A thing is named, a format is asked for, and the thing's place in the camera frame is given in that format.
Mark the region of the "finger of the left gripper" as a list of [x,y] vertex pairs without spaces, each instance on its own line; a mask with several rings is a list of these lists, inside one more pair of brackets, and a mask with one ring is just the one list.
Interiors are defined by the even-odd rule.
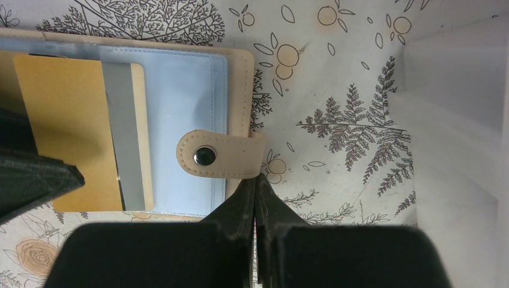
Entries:
[[1,224],[84,185],[76,166],[38,154],[27,116],[1,109]]

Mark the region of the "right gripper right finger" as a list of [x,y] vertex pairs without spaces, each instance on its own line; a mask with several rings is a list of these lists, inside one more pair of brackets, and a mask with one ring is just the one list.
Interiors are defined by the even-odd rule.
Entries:
[[406,226],[311,225],[264,175],[254,196],[263,287],[450,287],[430,239]]

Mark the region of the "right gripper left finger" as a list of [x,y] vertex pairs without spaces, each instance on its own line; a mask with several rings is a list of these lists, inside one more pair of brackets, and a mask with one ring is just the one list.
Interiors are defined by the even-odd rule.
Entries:
[[46,287],[251,287],[256,181],[198,222],[88,223],[66,240]]

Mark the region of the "beige card holder wallet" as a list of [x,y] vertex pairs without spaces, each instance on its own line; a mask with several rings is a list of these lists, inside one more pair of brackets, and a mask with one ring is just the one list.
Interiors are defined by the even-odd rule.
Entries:
[[13,65],[19,54],[143,67],[154,196],[148,212],[205,217],[240,179],[258,175],[266,140],[250,131],[250,52],[3,28],[1,109],[28,117]]

